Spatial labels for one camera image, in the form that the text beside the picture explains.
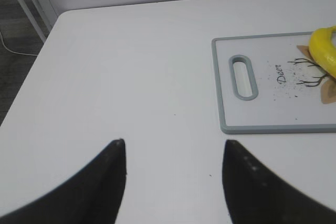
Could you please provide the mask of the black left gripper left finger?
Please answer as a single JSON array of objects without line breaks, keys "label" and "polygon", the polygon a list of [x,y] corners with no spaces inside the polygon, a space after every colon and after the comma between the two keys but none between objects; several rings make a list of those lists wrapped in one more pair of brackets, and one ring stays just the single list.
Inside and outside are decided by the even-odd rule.
[{"label": "black left gripper left finger", "polygon": [[1,223],[115,223],[126,175],[120,138],[54,190],[1,217]]}]

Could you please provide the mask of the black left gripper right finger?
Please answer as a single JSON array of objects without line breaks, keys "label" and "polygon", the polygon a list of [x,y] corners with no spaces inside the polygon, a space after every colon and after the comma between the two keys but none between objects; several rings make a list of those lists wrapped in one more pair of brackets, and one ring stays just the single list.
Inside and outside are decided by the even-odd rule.
[{"label": "black left gripper right finger", "polygon": [[236,140],[225,142],[222,183],[232,223],[335,223],[335,211],[277,176]]}]

